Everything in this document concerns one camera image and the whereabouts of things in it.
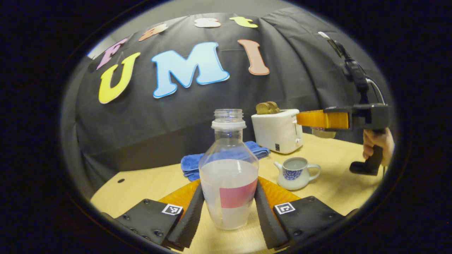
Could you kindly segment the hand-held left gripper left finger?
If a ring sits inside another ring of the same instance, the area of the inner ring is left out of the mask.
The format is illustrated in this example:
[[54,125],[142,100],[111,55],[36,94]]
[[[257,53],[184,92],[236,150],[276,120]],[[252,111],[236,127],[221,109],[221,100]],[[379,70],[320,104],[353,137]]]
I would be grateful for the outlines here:
[[200,180],[195,180],[158,201],[139,201],[116,217],[115,223],[153,244],[183,251],[198,229],[203,203]]

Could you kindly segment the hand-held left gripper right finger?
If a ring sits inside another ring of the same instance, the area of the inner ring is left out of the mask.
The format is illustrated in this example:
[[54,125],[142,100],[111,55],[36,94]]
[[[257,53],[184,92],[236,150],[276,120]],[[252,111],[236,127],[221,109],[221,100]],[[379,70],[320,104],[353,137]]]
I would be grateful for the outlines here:
[[345,219],[315,196],[300,198],[263,177],[255,203],[268,249],[303,246]]

